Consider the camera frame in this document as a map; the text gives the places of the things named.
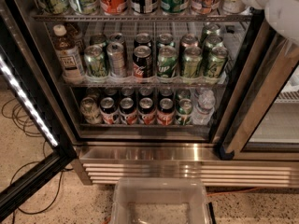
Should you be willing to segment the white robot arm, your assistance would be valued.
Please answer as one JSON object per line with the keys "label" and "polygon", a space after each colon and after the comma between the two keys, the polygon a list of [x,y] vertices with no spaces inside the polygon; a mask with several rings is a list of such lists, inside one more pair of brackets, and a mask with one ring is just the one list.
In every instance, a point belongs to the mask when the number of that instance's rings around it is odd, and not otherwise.
{"label": "white robot arm", "polygon": [[241,1],[248,7],[263,9],[269,25],[293,44],[299,45],[299,0]]}

